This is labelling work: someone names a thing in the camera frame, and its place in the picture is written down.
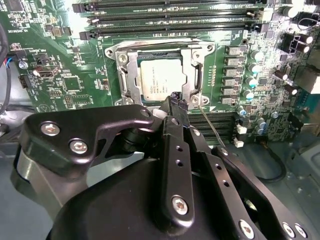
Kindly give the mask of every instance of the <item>mounting hole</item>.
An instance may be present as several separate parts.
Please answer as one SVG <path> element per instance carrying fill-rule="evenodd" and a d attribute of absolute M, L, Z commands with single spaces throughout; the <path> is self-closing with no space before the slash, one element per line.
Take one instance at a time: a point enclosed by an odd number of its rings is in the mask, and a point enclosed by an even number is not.
<path fill-rule="evenodd" d="M 184 164 L 182 163 L 182 161 L 180 161 L 179 159 L 175 160 L 175 164 L 177 164 L 178 167 L 180 167 L 180 168 L 184 166 Z"/>
<path fill-rule="evenodd" d="M 230 184 L 226 180 L 223 180 L 222 182 L 223 182 L 223 185 L 225 185 L 227 188 L 230 187 Z"/>
<path fill-rule="evenodd" d="M 146 110 L 144 110 L 144 109 L 142 109 L 140 112 L 141 112 L 141 114 L 142 114 L 143 116 L 145 116 L 145 117 L 147 117 L 147 118 L 149 118 L 149 117 L 151 116 L 150 112 L 148 112 L 148 111 L 146 111 Z"/>
<path fill-rule="evenodd" d="M 180 146 L 176 146 L 175 149 L 177 149 L 179 152 L 183 151 L 183 149 Z"/>
<path fill-rule="evenodd" d="M 112 56 L 112 55 L 114 54 L 114 52 L 111 51 L 111 50 L 108 50 L 108 51 L 106 51 L 106 54 L 107 54 L 108 56 Z"/>
<path fill-rule="evenodd" d="M 215 167 L 219 170 L 222 170 L 222 167 L 219 164 L 216 164 Z"/>
<path fill-rule="evenodd" d="M 171 122 L 173 122 L 173 124 L 177 125 L 177 126 L 180 124 L 179 121 L 177 119 L 175 119 L 175 118 L 172 118 Z"/>

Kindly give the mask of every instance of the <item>capacitor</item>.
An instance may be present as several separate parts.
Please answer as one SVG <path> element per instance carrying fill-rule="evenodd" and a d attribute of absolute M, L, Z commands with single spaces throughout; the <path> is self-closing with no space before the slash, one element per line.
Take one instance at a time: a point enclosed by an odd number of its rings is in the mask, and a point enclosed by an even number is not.
<path fill-rule="evenodd" d="M 302 53 L 307 53 L 309 52 L 310 50 L 310 47 L 303 44 L 303 43 L 298 43 L 297 46 L 296 46 L 296 49 L 299 51 L 299 52 L 302 52 Z"/>
<path fill-rule="evenodd" d="M 266 127 L 266 125 L 267 125 L 267 123 L 265 122 L 265 120 L 261 117 L 261 118 L 259 118 L 257 121 L 256 121 L 256 123 L 257 123 L 257 125 L 258 125 L 258 127 L 260 128 L 260 129 L 264 129 L 265 127 Z"/>
<path fill-rule="evenodd" d="M 249 66 L 248 66 L 248 70 L 250 72 L 253 72 L 254 74 L 257 74 L 259 72 L 261 72 L 262 70 L 262 67 L 257 65 L 256 63 L 251 63 Z"/>
<path fill-rule="evenodd" d="M 33 75 L 35 75 L 36 77 L 39 77 L 40 76 L 40 73 L 42 70 L 44 69 L 43 66 L 37 66 L 33 71 Z"/>
<path fill-rule="evenodd" d="M 282 80 L 287 80 L 288 79 L 288 75 L 283 72 L 283 71 L 280 71 L 280 70 L 277 70 L 274 72 L 274 75 Z"/>
<path fill-rule="evenodd" d="M 310 43 L 313 42 L 313 40 L 314 40 L 314 38 L 312 36 L 308 36 L 308 35 L 305 35 L 305 34 L 300 34 L 299 41 L 301 41 L 303 43 L 310 44 Z"/>
<path fill-rule="evenodd" d="M 236 109 L 236 111 L 238 112 L 238 114 L 239 114 L 240 116 L 244 116 L 244 115 L 247 114 L 247 111 L 244 109 L 243 106 L 238 106 L 237 109 Z"/>
<path fill-rule="evenodd" d="M 287 6 L 284 8 L 282 14 L 285 17 L 289 17 L 293 19 L 295 16 L 297 16 L 299 13 L 299 8 L 294 7 L 294 6 Z"/>
<path fill-rule="evenodd" d="M 263 128 L 260 128 L 258 126 L 255 127 L 255 130 L 258 135 L 264 134 L 264 131 L 265 131 Z"/>
<path fill-rule="evenodd" d="M 289 84 L 284 85 L 284 89 L 292 96 L 298 93 L 298 90 Z"/>
<path fill-rule="evenodd" d="M 255 79 L 253 76 L 249 76 L 245 82 L 251 87 L 254 88 L 258 85 L 257 79 Z"/>
<path fill-rule="evenodd" d="M 255 97 L 254 93 L 249 89 L 247 89 L 243 92 L 243 96 L 249 101 Z"/>
<path fill-rule="evenodd" d="M 291 72 L 291 67 L 289 65 L 285 66 L 284 72 L 285 72 L 285 74 L 287 74 L 289 76 L 290 72 Z"/>
<path fill-rule="evenodd" d="M 256 62 L 260 62 L 264 59 L 264 53 L 259 50 L 254 50 L 251 52 L 250 57 L 254 59 Z"/>

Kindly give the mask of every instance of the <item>white connector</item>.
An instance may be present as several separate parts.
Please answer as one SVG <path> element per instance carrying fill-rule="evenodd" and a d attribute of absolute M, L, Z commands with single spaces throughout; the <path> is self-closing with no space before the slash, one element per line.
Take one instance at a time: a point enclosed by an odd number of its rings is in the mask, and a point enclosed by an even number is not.
<path fill-rule="evenodd" d="M 234 145 L 236 148 L 242 148 L 245 143 L 243 141 L 239 141 L 237 138 L 234 138 Z"/>
<path fill-rule="evenodd" d="M 240 124 L 238 124 L 236 126 L 236 130 L 237 130 L 238 134 L 246 134 L 248 131 L 248 129 L 246 127 L 241 126 Z"/>

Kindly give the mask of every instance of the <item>black metal bracket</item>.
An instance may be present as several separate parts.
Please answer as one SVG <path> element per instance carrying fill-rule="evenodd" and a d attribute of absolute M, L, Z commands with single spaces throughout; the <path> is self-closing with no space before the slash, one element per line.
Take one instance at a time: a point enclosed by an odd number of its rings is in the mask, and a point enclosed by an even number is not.
<path fill-rule="evenodd" d="M 143 106 L 126 105 L 74 111 L 50 112 L 29 116 L 23 125 L 20 144 L 25 154 L 52 172 L 67 178 L 84 175 L 98 155 L 105 156 L 116 135 L 124 129 L 149 128 L 154 118 Z M 57 135 L 41 130 L 44 124 L 54 124 Z M 105 140 L 98 152 L 96 146 Z M 72 141 L 86 144 L 86 152 L 71 150 Z"/>

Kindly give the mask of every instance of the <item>chip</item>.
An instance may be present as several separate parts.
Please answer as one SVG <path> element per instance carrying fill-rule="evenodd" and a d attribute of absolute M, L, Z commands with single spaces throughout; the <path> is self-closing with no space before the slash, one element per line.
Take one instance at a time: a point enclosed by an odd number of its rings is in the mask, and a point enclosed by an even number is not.
<path fill-rule="evenodd" d="M 229 55 L 239 55 L 241 52 L 240 47 L 238 46 L 228 46 L 227 53 Z"/>
<path fill-rule="evenodd" d="M 224 75 L 226 77 L 235 77 L 236 74 L 237 74 L 237 70 L 235 68 L 224 69 Z"/>
<path fill-rule="evenodd" d="M 257 115 L 250 115 L 250 121 L 253 121 L 253 120 L 256 120 L 256 118 L 257 118 Z"/>
<path fill-rule="evenodd" d="M 234 88 L 223 88 L 222 94 L 223 95 L 232 95 L 232 94 L 234 94 Z"/>
<path fill-rule="evenodd" d="M 284 100 L 283 102 L 282 102 L 282 106 L 284 106 L 284 107 L 290 107 L 290 100 Z"/>
<path fill-rule="evenodd" d="M 187 82 L 179 59 L 142 61 L 141 86 L 146 101 L 164 101 L 173 92 L 181 92 Z"/>
<path fill-rule="evenodd" d="M 270 103 L 274 103 L 278 100 L 278 96 L 271 96 L 270 97 Z"/>
<path fill-rule="evenodd" d="M 234 86 L 236 83 L 236 80 L 234 78 L 230 78 L 230 79 L 223 79 L 223 85 L 224 86 Z"/>
<path fill-rule="evenodd" d="M 264 38 L 265 39 L 272 39 L 274 37 L 275 32 L 274 31 L 267 31 Z"/>
<path fill-rule="evenodd" d="M 259 84 L 260 85 L 266 85 L 268 83 L 268 80 L 266 78 L 260 78 Z"/>
<path fill-rule="evenodd" d="M 7 2 L 8 8 L 11 12 L 22 12 L 24 10 L 21 0 L 8 0 Z"/>
<path fill-rule="evenodd" d="M 228 104 L 230 105 L 232 102 L 232 98 L 231 97 L 221 97 L 221 103 L 222 104 Z"/>
<path fill-rule="evenodd" d="M 283 55 L 280 56 L 280 61 L 282 61 L 282 62 L 283 62 L 283 61 L 286 61 L 287 58 L 288 58 L 288 55 L 283 54 Z"/>
<path fill-rule="evenodd" d="M 238 66 L 239 59 L 236 57 L 228 57 L 225 59 L 225 64 L 227 66 Z"/>

